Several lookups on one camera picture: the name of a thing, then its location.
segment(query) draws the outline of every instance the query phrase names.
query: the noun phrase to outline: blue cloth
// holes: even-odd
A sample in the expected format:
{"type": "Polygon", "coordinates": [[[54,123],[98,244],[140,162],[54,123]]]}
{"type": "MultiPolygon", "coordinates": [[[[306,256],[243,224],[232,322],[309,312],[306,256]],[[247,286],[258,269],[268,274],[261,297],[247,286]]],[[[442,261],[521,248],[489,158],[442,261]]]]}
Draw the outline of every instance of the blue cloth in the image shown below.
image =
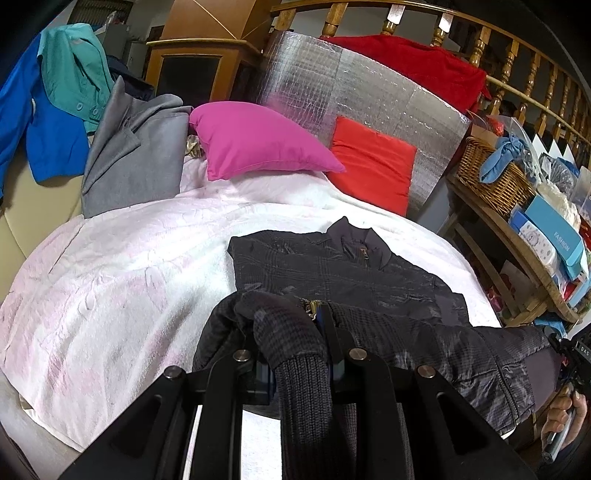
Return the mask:
{"type": "Polygon", "coordinates": [[[480,182],[493,183],[505,171],[507,165],[515,160],[525,148],[524,143],[515,135],[500,137],[496,141],[496,150],[480,167],[480,182]]]}
{"type": "Polygon", "coordinates": [[[562,157],[558,157],[558,160],[560,160],[564,166],[566,168],[568,168],[570,170],[570,172],[577,178],[579,178],[579,175],[581,175],[580,170],[577,168],[577,165],[572,164],[571,162],[569,162],[568,160],[563,159],[562,157]]]}
{"type": "Polygon", "coordinates": [[[35,181],[84,173],[89,151],[84,123],[49,102],[37,60],[39,42],[38,35],[0,89],[0,198],[8,164],[25,132],[35,181]]]}
{"type": "Polygon", "coordinates": [[[560,320],[560,317],[554,312],[544,313],[540,318],[534,320],[534,325],[537,326],[549,326],[560,332],[561,338],[566,338],[566,329],[564,323],[560,320]]]}

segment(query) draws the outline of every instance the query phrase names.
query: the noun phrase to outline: gray jacket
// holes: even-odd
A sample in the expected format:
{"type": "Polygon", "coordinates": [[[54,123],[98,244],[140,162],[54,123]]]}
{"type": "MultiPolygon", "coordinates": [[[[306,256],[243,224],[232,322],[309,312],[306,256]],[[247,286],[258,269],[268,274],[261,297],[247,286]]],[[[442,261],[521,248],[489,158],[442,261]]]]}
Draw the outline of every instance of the gray jacket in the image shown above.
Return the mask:
{"type": "Polygon", "coordinates": [[[135,99],[117,79],[86,161],[85,218],[178,194],[190,111],[175,95],[135,99]]]}

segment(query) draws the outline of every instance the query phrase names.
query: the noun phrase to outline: metallic fabric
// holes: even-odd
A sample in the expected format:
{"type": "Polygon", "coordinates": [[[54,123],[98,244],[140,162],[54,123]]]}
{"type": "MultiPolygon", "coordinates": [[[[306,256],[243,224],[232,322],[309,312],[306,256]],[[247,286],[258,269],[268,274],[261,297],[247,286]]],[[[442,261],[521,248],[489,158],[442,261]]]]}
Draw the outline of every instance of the metallic fabric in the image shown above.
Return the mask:
{"type": "Polygon", "coordinates": [[[418,148],[407,217],[415,219],[469,125],[467,117],[398,72],[318,38],[274,33],[253,100],[330,145],[345,116],[418,148]]]}

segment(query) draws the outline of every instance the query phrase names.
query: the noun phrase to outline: wooden baluster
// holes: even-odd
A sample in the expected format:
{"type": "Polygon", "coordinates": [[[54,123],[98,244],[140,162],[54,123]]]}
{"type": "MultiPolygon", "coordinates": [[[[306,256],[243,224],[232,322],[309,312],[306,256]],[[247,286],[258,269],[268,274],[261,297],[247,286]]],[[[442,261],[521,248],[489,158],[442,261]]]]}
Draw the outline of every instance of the wooden baluster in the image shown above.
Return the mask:
{"type": "MultiPolygon", "coordinates": [[[[562,88],[562,100],[560,101],[560,110],[558,110],[558,116],[562,120],[564,120],[564,123],[566,123],[566,120],[564,118],[564,115],[565,115],[564,111],[566,110],[566,102],[569,99],[570,77],[566,74],[566,72],[564,72],[563,75],[564,75],[564,86],[562,88]]],[[[554,123],[554,128],[552,129],[552,136],[554,137],[554,139],[556,141],[558,141],[561,133],[562,133],[562,122],[559,122],[558,120],[556,120],[556,122],[554,123]]]]}
{"type": "Polygon", "coordinates": [[[478,38],[474,41],[474,48],[472,49],[472,55],[470,55],[470,63],[475,67],[480,66],[480,59],[484,54],[484,49],[488,45],[490,38],[491,29],[489,27],[482,27],[478,38]]]}
{"type": "Polygon", "coordinates": [[[322,35],[324,37],[334,37],[336,29],[339,28],[340,21],[343,19],[345,10],[347,10],[348,3],[343,4],[332,4],[329,13],[326,15],[326,22],[324,22],[324,28],[322,29],[322,35]]]}
{"type": "MultiPolygon", "coordinates": [[[[503,65],[503,69],[501,70],[501,81],[503,83],[509,83],[509,77],[511,77],[511,67],[513,66],[513,61],[519,52],[519,42],[517,40],[512,40],[510,45],[507,47],[507,58],[505,59],[505,64],[503,65]]],[[[505,96],[505,91],[502,87],[497,88],[495,92],[495,96],[492,99],[491,104],[488,107],[488,112],[492,115],[497,115],[499,113],[499,107],[501,106],[501,101],[505,96]]]]}
{"type": "MultiPolygon", "coordinates": [[[[525,91],[523,92],[527,96],[531,95],[531,91],[534,89],[535,76],[540,68],[540,54],[531,52],[531,63],[530,63],[530,74],[527,77],[527,83],[525,84],[525,91]]],[[[525,111],[527,110],[527,102],[521,102],[519,108],[515,111],[514,117],[517,118],[519,124],[523,125],[525,122],[525,111]]]]}
{"type": "MultiPolygon", "coordinates": [[[[588,113],[589,113],[589,110],[587,109],[587,105],[585,105],[585,107],[583,108],[583,115],[581,118],[581,123],[580,123],[580,125],[577,126],[577,130],[579,132],[581,132],[583,135],[584,135],[585,127],[587,124],[587,114],[588,113]]],[[[581,146],[582,141],[583,141],[582,138],[577,137],[577,141],[575,142],[574,147],[573,147],[573,155],[575,157],[577,156],[577,153],[579,152],[579,148],[581,146]]]]}
{"type": "Polygon", "coordinates": [[[292,8],[291,10],[283,10],[279,14],[277,18],[277,23],[275,24],[275,30],[287,31],[291,28],[291,23],[294,21],[296,9],[292,8]]]}
{"type": "MultiPolygon", "coordinates": [[[[552,97],[554,95],[554,86],[556,85],[556,79],[558,78],[558,65],[552,64],[552,70],[550,72],[550,80],[548,81],[548,89],[546,90],[546,98],[544,99],[544,106],[550,108],[552,97]]],[[[548,120],[548,114],[543,110],[540,111],[540,116],[535,121],[534,130],[542,137],[546,131],[546,122],[548,120]]]]}
{"type": "Polygon", "coordinates": [[[447,37],[452,27],[453,15],[441,14],[437,19],[437,26],[433,32],[433,39],[431,40],[432,47],[441,47],[443,40],[447,37]]]}
{"type": "MultiPolygon", "coordinates": [[[[576,95],[574,96],[574,104],[573,104],[573,112],[570,115],[570,126],[573,128],[576,128],[576,120],[577,120],[577,114],[579,113],[579,103],[581,101],[581,89],[579,88],[579,85],[577,85],[576,83],[574,84],[574,89],[577,92],[576,95]]],[[[566,134],[566,143],[568,143],[570,145],[570,148],[573,148],[573,142],[575,139],[576,135],[574,133],[571,132],[571,130],[568,131],[568,133],[566,134]]]]}
{"type": "Polygon", "coordinates": [[[384,22],[384,26],[382,27],[381,34],[394,35],[396,27],[400,25],[403,13],[404,5],[392,5],[388,12],[388,16],[386,17],[386,21],[384,22]]]}

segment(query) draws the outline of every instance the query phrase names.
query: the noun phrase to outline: teal shirt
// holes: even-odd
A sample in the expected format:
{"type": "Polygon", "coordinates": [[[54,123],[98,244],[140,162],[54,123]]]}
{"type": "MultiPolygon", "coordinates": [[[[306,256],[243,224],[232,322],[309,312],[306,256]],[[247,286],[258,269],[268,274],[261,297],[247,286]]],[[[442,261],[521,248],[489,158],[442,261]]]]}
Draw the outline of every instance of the teal shirt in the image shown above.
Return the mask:
{"type": "Polygon", "coordinates": [[[103,45],[90,25],[77,23],[44,30],[38,56],[49,101],[84,120],[96,131],[109,101],[113,80],[103,45]]]}

